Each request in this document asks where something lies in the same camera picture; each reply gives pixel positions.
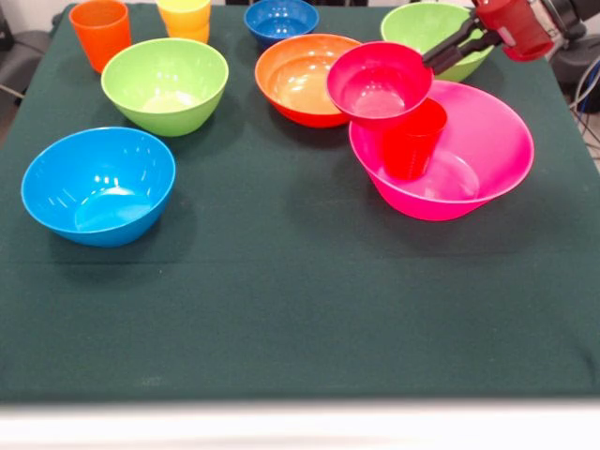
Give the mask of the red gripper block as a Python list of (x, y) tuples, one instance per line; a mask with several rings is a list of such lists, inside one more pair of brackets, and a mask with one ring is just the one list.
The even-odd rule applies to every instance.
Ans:
[[(555, 22), (542, 1), (474, 0), (473, 4), (475, 12), (459, 29), (422, 56), (423, 64), (432, 65), (436, 75), (502, 43), (505, 54), (519, 62), (539, 59), (554, 47)], [(479, 20), (489, 31), (471, 37), (481, 30)]]

